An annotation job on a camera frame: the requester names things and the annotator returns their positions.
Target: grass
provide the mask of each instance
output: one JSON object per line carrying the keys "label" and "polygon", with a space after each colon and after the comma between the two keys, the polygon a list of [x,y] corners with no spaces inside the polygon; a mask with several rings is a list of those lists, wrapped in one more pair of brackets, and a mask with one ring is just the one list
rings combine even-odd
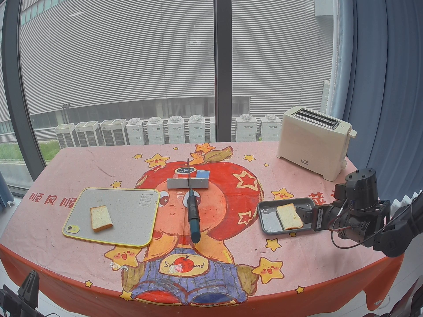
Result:
{"label": "grass", "polygon": [[[45,141],[39,142],[41,149],[41,154],[44,157],[44,160],[51,161],[53,157],[60,150],[59,142],[54,141]],[[23,160],[21,151],[17,143],[2,143],[0,144],[0,160]]]}

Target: air conditioning unit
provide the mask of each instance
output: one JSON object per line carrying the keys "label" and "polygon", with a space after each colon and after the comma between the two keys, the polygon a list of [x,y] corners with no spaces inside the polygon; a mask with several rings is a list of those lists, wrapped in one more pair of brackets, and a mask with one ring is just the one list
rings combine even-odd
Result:
{"label": "air conditioning unit", "polygon": [[210,118],[210,142],[216,142],[216,118]]}
{"label": "air conditioning unit", "polygon": [[126,125],[130,145],[145,145],[143,120],[132,118]]}
{"label": "air conditioning unit", "polygon": [[165,131],[163,126],[163,119],[159,116],[150,118],[147,122],[148,142],[151,145],[165,144]]}
{"label": "air conditioning unit", "polygon": [[95,147],[103,144],[103,137],[97,121],[79,122],[75,126],[82,147]]}
{"label": "air conditioning unit", "polygon": [[189,142],[206,142],[206,120],[201,115],[193,115],[188,120]]}
{"label": "air conditioning unit", "polygon": [[167,133],[170,144],[185,143],[184,119],[179,116],[171,116],[167,122]]}
{"label": "air conditioning unit", "polygon": [[327,101],[329,99],[330,80],[323,80],[323,91],[321,95],[320,113],[326,114]]}
{"label": "air conditioning unit", "polygon": [[75,131],[75,124],[59,124],[54,131],[59,141],[60,149],[67,147],[79,147],[78,135]]}
{"label": "air conditioning unit", "polygon": [[257,119],[249,114],[242,114],[235,117],[236,141],[255,142],[257,136]]}
{"label": "air conditioning unit", "polygon": [[262,122],[262,129],[260,137],[263,141],[279,141],[280,129],[282,128],[282,121],[273,114],[267,114],[260,117]]}
{"label": "air conditioning unit", "polygon": [[125,134],[126,119],[104,120],[100,124],[106,145],[128,145]]}

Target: cartoon eye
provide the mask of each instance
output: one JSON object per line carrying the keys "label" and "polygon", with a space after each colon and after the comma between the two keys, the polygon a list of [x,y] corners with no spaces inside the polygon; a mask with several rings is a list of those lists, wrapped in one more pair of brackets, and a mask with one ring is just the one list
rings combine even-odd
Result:
{"label": "cartoon eye", "polygon": [[[195,200],[197,201],[197,205],[200,205],[200,203],[201,203],[201,196],[200,196],[200,194],[194,190],[194,195],[195,195]],[[189,192],[187,192],[185,194],[185,196],[184,196],[184,206],[186,208],[188,208],[188,202],[187,202],[188,201],[188,197],[189,197]]]}
{"label": "cartoon eye", "polygon": [[166,204],[169,203],[169,193],[165,192],[164,190],[160,192],[160,201],[159,201],[159,207],[163,207]]}

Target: toaster slot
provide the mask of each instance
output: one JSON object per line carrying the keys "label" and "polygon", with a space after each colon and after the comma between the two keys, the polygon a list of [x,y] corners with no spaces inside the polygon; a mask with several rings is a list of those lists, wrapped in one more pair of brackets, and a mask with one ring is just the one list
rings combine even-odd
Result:
{"label": "toaster slot", "polygon": [[294,117],[301,119],[306,122],[319,125],[320,127],[327,129],[335,129],[339,125],[339,121],[330,117],[324,116],[320,113],[312,112],[308,109],[300,109],[298,112],[293,114]]}

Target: cartoon apple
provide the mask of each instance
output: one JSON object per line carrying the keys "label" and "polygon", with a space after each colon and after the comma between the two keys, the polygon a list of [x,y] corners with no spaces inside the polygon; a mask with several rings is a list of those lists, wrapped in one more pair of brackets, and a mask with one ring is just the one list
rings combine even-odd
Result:
{"label": "cartoon apple", "polygon": [[175,260],[174,265],[180,265],[179,272],[189,272],[194,269],[194,262],[189,259],[189,256],[186,256],[185,258],[179,257]]}

